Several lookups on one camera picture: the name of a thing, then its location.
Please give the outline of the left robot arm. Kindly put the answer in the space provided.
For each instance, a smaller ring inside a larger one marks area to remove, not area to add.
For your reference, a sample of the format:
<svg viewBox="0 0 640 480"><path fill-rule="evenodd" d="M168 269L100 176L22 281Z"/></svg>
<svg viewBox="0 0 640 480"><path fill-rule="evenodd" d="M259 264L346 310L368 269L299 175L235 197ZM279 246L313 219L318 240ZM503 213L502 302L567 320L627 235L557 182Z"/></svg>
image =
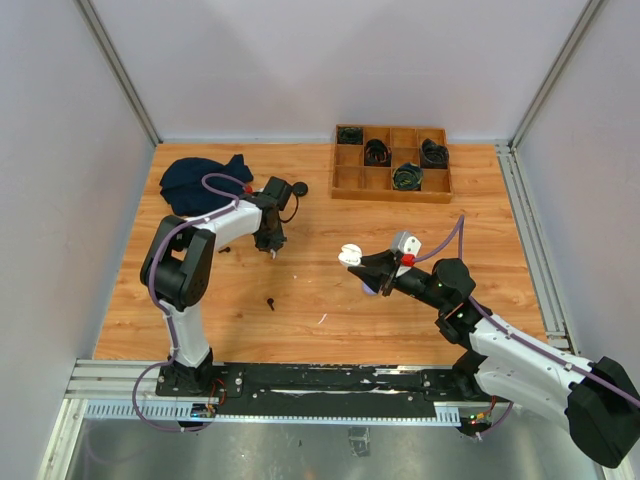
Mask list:
<svg viewBox="0 0 640 480"><path fill-rule="evenodd" d="M179 389L200 396L214 383L213 351L205 338L200 307L214 253L251 235L256 249L275 256L286 242L280 213L289 198L258 191L206 214L186 219L170 215L161 221L140 280L169 331L170 353L162 376L175 380Z"/></svg>

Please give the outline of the purple round charging case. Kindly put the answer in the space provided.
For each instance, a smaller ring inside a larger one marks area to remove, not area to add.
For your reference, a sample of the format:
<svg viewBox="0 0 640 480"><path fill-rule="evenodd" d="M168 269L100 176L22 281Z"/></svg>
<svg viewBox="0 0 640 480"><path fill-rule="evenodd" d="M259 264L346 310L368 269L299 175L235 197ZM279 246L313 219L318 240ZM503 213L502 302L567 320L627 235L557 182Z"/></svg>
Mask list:
<svg viewBox="0 0 640 480"><path fill-rule="evenodd" d="M379 294L379 285L374 283L374 284L369 284L366 282L362 283L362 290L364 291L364 293L366 295L369 296L376 296Z"/></svg>

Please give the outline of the black round charging case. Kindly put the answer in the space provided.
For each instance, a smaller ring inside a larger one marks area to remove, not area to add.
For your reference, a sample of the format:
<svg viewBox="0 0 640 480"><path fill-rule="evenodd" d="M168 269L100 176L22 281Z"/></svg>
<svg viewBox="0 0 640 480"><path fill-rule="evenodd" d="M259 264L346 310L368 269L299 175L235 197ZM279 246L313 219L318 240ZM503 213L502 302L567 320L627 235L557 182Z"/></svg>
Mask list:
<svg viewBox="0 0 640 480"><path fill-rule="evenodd" d="M292 192L296 197L304 197L308 191L308 185L305 182L296 182L292 186Z"/></svg>

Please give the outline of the white round charging case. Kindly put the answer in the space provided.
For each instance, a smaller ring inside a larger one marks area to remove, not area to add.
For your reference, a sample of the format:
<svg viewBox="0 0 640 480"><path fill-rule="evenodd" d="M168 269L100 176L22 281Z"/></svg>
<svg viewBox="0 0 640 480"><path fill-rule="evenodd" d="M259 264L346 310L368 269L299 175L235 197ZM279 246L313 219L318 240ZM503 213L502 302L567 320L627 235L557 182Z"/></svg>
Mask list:
<svg viewBox="0 0 640 480"><path fill-rule="evenodd" d="M361 264L363 253L358 245L349 243L341 247L339 262L345 267L357 267Z"/></svg>

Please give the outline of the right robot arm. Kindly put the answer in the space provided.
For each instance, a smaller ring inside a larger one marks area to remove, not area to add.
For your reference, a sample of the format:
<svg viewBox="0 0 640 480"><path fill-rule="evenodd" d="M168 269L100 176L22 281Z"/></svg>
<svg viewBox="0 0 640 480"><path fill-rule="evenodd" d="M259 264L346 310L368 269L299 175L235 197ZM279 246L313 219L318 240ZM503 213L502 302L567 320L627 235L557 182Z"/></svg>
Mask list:
<svg viewBox="0 0 640 480"><path fill-rule="evenodd" d="M518 404L557 424L599 465L615 469L639 440L639 393L621 364L556 349L509 324L472 296L475 283L459 258L431 272L411 254L385 250L365 256L347 244L340 263L372 291L402 292L438 312L442 336L466 353L453 375L466 400L482 393Z"/></svg>

